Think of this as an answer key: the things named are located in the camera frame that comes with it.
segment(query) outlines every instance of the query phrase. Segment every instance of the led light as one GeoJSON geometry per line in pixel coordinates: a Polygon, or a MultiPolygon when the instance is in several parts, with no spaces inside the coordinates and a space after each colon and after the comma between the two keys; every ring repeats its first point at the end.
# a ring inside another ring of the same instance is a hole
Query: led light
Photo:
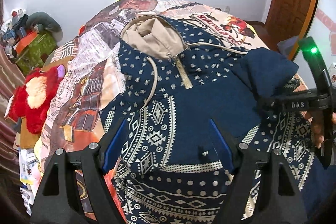
{"type": "Polygon", "coordinates": [[[313,47],[313,48],[310,49],[310,51],[311,51],[312,53],[317,53],[317,48],[316,48],[316,47],[313,47]]]}

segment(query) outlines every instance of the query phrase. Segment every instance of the metal screw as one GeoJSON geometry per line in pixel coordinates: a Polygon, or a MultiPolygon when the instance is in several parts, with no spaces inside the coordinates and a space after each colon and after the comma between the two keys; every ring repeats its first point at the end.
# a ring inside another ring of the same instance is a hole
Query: metal screw
{"type": "Polygon", "coordinates": [[[281,155],[281,151],[278,148],[273,149],[273,153],[277,156],[281,155]]]}
{"type": "Polygon", "coordinates": [[[238,146],[240,149],[244,149],[244,150],[249,147],[246,143],[240,143],[238,146]]]}
{"type": "Polygon", "coordinates": [[[58,148],[55,153],[56,155],[61,155],[63,153],[63,148],[58,148]]]}
{"type": "Polygon", "coordinates": [[[89,144],[89,148],[90,149],[96,149],[98,147],[98,144],[97,143],[90,143],[89,144]]]}

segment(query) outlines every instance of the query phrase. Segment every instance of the orange box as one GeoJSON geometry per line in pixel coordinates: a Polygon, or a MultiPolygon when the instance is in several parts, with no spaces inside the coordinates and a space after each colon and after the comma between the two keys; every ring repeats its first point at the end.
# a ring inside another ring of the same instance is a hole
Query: orange box
{"type": "Polygon", "coordinates": [[[27,47],[36,37],[38,33],[36,32],[31,32],[30,34],[26,35],[23,37],[16,45],[16,52],[20,54],[25,47],[27,47]]]}

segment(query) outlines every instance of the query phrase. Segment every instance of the red plush toy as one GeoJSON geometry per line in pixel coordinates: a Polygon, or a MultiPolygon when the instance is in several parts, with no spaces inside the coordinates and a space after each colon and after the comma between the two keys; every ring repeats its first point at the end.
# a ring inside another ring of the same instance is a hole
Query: red plush toy
{"type": "Polygon", "coordinates": [[[17,116],[26,117],[29,132],[41,133],[50,102],[64,75],[63,65],[52,67],[47,72],[37,68],[26,77],[25,85],[16,90],[12,108],[17,116]]]}

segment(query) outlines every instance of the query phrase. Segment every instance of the purple plush ear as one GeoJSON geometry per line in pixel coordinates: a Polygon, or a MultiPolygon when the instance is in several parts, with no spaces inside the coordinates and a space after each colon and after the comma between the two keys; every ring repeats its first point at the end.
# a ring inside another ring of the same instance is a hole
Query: purple plush ear
{"type": "Polygon", "coordinates": [[[57,75],[58,78],[63,78],[65,76],[65,67],[63,65],[57,67],[57,75]]]}

